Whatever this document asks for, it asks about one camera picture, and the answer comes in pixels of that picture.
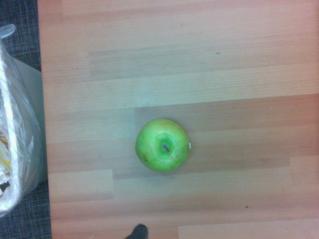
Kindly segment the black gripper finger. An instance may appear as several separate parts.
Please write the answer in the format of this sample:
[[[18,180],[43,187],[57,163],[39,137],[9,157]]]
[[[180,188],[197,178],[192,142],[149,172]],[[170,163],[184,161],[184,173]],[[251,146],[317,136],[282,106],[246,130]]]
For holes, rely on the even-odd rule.
[[[125,239],[148,239],[149,230],[144,224],[138,224]]]

